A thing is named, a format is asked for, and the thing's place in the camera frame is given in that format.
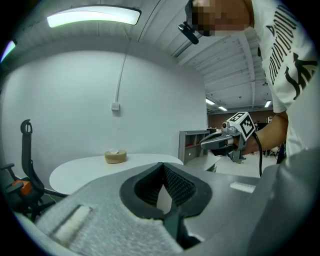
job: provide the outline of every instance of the ceiling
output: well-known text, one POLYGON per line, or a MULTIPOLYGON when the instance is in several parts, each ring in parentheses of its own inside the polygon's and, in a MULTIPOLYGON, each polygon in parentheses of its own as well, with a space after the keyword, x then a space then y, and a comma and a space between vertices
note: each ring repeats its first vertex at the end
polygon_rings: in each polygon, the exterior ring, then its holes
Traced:
POLYGON ((186 19, 188 0, 45 0, 33 11, 14 37, 17 46, 4 62, 14 61, 38 46, 75 36, 115 36, 152 45, 170 54, 178 65, 187 65, 203 75, 208 114, 268 110, 271 92, 258 57, 258 41, 253 29, 228 36, 199 37, 193 45, 178 30, 186 19), (50 28, 47 16, 85 5, 118 5, 141 10, 134 26, 109 21, 82 21, 50 28))

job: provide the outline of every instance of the white round table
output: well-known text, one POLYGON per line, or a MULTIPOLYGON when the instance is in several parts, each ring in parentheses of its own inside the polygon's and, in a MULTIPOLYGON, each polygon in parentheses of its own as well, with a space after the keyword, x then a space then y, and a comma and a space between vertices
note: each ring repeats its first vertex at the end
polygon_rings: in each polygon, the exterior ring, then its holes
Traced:
POLYGON ((166 154, 128 154, 126 162, 117 164, 107 163, 104 155, 94 156, 61 164, 51 173, 49 181, 55 191, 70 195, 97 178, 158 162, 183 165, 178 158, 166 154))

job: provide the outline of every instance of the wall outlet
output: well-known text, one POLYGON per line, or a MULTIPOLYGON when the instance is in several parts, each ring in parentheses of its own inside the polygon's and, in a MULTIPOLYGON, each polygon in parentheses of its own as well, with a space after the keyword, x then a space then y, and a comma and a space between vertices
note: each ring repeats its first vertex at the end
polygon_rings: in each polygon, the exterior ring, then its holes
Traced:
POLYGON ((120 110, 120 104, 117 103, 117 102, 113 102, 113 103, 111 104, 111 110, 112 110, 112 111, 119 111, 119 110, 120 110))

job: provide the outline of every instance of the ceiling light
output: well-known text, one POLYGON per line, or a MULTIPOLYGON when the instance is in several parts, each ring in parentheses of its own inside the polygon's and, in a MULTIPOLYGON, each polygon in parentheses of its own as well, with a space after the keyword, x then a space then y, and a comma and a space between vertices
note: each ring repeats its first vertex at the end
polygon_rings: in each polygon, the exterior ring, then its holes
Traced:
POLYGON ((114 6, 86 6, 57 12, 47 18, 51 28, 82 21, 109 21, 136 25, 141 11, 114 6))
POLYGON ((207 98, 205 99, 205 102, 211 106, 214 105, 214 103, 211 100, 208 100, 207 98))
POLYGON ((265 107, 265 108, 269 107, 270 103, 271 103, 271 100, 268 100, 268 101, 266 102, 266 104, 265 104, 264 107, 265 107))
POLYGON ((16 44, 13 41, 10 41, 8 43, 8 45, 6 46, 3 55, 1 57, 1 61, 2 62, 4 60, 4 58, 16 47, 16 44))
POLYGON ((220 106, 219 109, 223 110, 223 111, 228 111, 226 108, 224 108, 223 106, 220 106))

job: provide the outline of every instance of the black chair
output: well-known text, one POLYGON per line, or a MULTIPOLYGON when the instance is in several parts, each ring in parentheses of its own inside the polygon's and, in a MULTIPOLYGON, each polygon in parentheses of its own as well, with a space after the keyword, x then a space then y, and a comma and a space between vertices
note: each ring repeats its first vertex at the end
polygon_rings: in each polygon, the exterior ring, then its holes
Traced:
POLYGON ((46 208, 52 206, 56 202, 49 202, 43 204, 41 197, 45 193, 45 186, 38 178, 33 161, 31 159, 31 140, 32 140, 32 126, 30 119, 22 122, 20 126, 22 132, 22 154, 21 165, 27 177, 18 179, 12 167, 13 163, 2 166, 1 170, 8 170, 14 182, 5 188, 6 196, 14 211, 24 215, 31 214, 31 220, 34 222, 36 217, 41 215, 41 212, 46 208))

